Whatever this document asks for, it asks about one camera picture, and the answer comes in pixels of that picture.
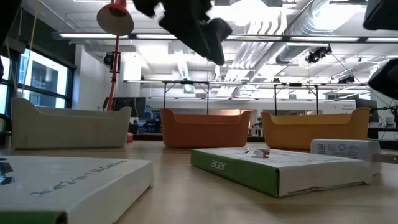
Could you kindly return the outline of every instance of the glass window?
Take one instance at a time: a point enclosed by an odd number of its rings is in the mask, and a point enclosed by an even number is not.
[[[1,62],[4,67],[4,75],[2,76],[3,79],[8,80],[10,76],[10,60],[6,57],[0,56]]]
[[[8,91],[8,86],[1,84],[0,85],[0,113],[2,113],[2,114],[4,114],[6,112],[7,91]]]
[[[18,96],[21,97],[22,90],[18,89]],[[65,99],[47,96],[29,90],[24,90],[23,98],[29,100],[36,106],[45,106],[51,108],[65,108]]]
[[[19,83],[24,82],[26,75],[25,85],[66,95],[68,68],[33,51],[27,63],[28,56],[26,49],[21,55]]]

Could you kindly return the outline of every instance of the product box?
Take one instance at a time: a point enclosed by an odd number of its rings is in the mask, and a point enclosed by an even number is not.
[[[372,180],[367,161],[276,149],[193,149],[191,163],[275,197]]]
[[[0,223],[112,224],[153,181],[151,161],[0,156]]]

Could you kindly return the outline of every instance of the plastic bin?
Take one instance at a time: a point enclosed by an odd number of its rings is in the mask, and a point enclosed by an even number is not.
[[[160,111],[167,147],[243,147],[248,140],[250,111],[237,116],[173,114]]]
[[[118,112],[36,107],[12,99],[12,145],[15,149],[123,147],[131,108]]]
[[[309,151],[314,139],[367,139],[370,108],[352,114],[273,116],[262,112],[264,139],[273,149]]]

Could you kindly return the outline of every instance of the wooden table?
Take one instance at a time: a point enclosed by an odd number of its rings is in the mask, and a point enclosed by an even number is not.
[[[248,146],[264,147],[264,143]],[[16,154],[154,161],[154,187],[117,224],[398,223],[398,165],[383,165],[382,173],[374,176],[372,185],[273,198],[192,167],[189,150],[166,149],[160,141],[135,141],[124,149],[17,151]]]

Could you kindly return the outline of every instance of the white plastic bin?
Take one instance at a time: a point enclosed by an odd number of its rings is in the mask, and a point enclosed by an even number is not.
[[[123,147],[131,108],[118,112],[36,107],[12,99],[12,144],[15,149]]]

